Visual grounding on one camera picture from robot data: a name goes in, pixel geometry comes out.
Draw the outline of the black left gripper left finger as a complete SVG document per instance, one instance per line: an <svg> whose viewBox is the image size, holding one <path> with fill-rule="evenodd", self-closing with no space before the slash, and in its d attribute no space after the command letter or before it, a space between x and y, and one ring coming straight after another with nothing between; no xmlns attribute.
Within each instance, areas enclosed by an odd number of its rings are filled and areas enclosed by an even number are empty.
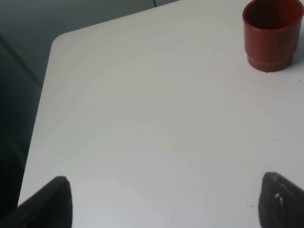
<svg viewBox="0 0 304 228"><path fill-rule="evenodd" d="M65 176L57 176L7 215L8 228L72 227L72 193Z"/></svg>

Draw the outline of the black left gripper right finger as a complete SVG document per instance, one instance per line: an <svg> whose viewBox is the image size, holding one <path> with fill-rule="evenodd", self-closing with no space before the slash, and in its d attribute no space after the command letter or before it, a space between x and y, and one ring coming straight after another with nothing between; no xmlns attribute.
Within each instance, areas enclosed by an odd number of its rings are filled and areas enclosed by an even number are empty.
<svg viewBox="0 0 304 228"><path fill-rule="evenodd" d="M304 190L277 172L262 178L258 217L263 228L302 228Z"/></svg>

